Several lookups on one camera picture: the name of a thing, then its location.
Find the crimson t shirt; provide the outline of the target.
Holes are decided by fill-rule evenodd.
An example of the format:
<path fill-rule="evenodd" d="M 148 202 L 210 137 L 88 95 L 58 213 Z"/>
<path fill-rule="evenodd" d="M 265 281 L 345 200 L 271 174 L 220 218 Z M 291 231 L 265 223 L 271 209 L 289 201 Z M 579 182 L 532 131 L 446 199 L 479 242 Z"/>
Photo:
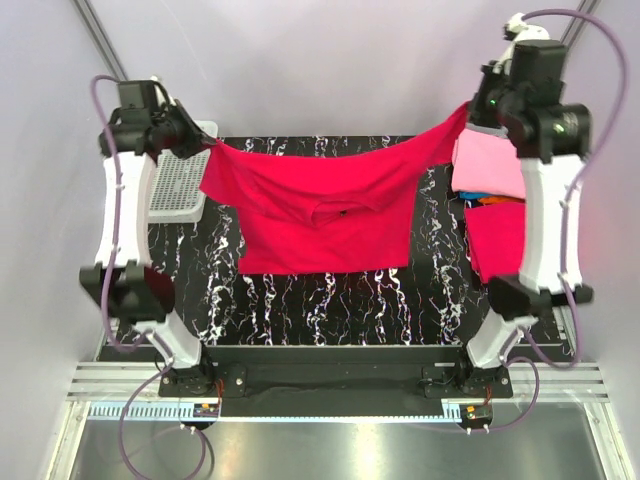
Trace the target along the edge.
<path fill-rule="evenodd" d="M 499 203 L 465 210 L 471 266 L 483 284 L 513 275 L 521 266 L 525 243 L 524 203 Z"/>
<path fill-rule="evenodd" d="M 467 108 L 404 142 L 338 158 L 249 153 L 218 142 L 200 189 L 237 213 L 245 241 L 239 272 L 406 267 L 418 183 L 450 163 Z"/>

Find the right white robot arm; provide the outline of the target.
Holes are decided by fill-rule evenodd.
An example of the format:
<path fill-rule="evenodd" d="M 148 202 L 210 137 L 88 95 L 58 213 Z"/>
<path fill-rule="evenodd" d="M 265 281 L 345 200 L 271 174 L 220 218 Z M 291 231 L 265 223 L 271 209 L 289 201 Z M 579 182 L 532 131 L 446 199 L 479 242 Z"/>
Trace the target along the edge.
<path fill-rule="evenodd" d="M 469 107 L 472 125 L 503 128 L 521 162 L 525 245 L 513 275 L 488 285 L 490 310 L 461 349 L 452 380 L 466 396 L 498 382 L 506 358 L 538 319 L 554 308 L 593 299 L 577 258 L 579 197 L 572 185 L 590 150 L 591 114 L 561 102 L 567 48 L 549 39 L 514 41 L 502 60 L 483 66 Z"/>

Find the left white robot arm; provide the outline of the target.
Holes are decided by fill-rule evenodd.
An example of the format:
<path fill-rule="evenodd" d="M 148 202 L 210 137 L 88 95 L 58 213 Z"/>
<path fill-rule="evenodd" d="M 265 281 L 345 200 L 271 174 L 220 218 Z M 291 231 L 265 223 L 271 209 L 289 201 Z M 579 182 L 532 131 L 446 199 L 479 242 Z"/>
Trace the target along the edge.
<path fill-rule="evenodd" d="M 105 207 L 94 263 L 80 269 L 79 282 L 117 351 L 130 353 L 148 342 L 164 362 L 162 385 L 203 396 L 216 387 L 216 368 L 175 310 L 173 281 L 152 265 L 148 224 L 160 155 L 169 150 L 187 159 L 215 141 L 157 78 L 119 81 L 116 88 L 120 104 L 111 114 L 94 104 L 102 122 Z"/>

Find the folded pink t shirt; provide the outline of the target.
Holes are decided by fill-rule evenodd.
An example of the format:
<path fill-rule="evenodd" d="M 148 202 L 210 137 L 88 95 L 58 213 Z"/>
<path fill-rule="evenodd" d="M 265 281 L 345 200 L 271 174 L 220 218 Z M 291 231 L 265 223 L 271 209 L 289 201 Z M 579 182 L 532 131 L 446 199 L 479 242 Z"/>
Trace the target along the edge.
<path fill-rule="evenodd" d="M 456 192 L 525 198 L 521 161 L 507 139 L 465 128 L 456 140 L 452 164 Z"/>

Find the white plastic basket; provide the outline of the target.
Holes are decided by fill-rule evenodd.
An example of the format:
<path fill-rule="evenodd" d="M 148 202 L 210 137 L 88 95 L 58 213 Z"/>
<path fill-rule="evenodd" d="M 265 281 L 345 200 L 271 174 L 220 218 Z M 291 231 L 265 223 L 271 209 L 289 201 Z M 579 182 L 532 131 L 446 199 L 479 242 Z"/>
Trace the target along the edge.
<path fill-rule="evenodd" d="M 209 157 L 208 149 L 185 159 L 170 150 L 162 151 L 151 189 L 150 224 L 188 224 L 201 220 L 205 195 L 200 183 Z"/>

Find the folded orange t shirt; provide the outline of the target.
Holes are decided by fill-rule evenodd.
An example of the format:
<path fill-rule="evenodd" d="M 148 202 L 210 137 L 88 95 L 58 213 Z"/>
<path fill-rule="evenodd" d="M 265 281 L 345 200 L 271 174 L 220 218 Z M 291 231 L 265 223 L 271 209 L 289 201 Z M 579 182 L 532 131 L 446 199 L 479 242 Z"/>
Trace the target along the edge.
<path fill-rule="evenodd" d="M 493 204 L 508 202 L 509 200 L 510 200 L 509 197 L 489 196 L 489 197 L 480 198 L 478 202 L 482 205 L 493 205 Z"/>

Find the folded blue t shirt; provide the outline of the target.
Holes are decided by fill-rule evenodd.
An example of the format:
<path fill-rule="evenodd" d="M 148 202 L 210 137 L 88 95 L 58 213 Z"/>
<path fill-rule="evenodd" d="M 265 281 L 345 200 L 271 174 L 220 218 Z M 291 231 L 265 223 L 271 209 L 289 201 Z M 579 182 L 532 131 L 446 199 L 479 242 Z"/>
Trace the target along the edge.
<path fill-rule="evenodd" d="M 480 200 L 483 198 L 487 198 L 489 197 L 489 194 L 486 193 L 477 193 L 477 192 L 459 192 L 458 196 L 460 199 L 463 199 L 465 201 L 474 201 L 474 200 Z"/>

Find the black marble pattern mat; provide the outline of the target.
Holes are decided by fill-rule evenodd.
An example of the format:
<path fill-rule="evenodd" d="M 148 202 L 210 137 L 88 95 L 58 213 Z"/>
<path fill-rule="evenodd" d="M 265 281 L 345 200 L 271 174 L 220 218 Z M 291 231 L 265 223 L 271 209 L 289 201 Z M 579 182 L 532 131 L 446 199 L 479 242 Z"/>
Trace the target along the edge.
<path fill-rule="evenodd" d="M 174 281 L 189 331 L 208 346 L 460 344 L 476 333 L 488 302 L 451 174 L 440 165 L 421 177 L 404 268 L 240 275 L 236 212 L 211 201 L 197 223 L 151 226 L 151 256 Z"/>

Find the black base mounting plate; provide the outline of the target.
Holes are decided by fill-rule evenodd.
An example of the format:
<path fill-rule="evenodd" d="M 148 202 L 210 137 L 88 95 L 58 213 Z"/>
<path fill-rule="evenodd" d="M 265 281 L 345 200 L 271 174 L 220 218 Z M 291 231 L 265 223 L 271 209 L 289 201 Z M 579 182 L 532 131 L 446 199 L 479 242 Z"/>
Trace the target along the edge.
<path fill-rule="evenodd" d="M 479 369 L 461 347 L 211 347 L 206 363 L 169 373 L 162 397 L 211 398 L 226 417 L 422 417 L 440 401 L 508 399 L 507 370 Z"/>

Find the aluminium frame rail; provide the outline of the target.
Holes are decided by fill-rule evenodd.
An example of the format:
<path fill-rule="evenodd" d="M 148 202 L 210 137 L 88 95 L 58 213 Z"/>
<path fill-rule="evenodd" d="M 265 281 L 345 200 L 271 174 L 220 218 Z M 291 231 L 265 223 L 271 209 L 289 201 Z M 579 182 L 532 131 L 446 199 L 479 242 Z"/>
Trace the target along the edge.
<path fill-rule="evenodd" d="M 499 373 L 490 386 L 457 387 L 450 373 L 452 365 L 294 365 L 231 364 L 220 366 L 224 398 L 248 398 L 261 392 L 327 393 L 416 393 L 426 398 L 485 399 L 524 401 L 532 397 L 536 385 L 534 372 L 526 364 L 512 365 L 508 373 Z M 536 364 L 538 399 L 542 402 L 605 402 L 609 399 L 599 368 L 583 364 L 570 371 L 559 371 Z M 159 371 L 146 363 L 81 363 L 74 373 L 67 397 L 73 400 L 124 400 Z M 179 386 L 175 380 L 153 380 L 140 398 L 192 398 L 217 393 L 213 380 L 204 386 Z"/>

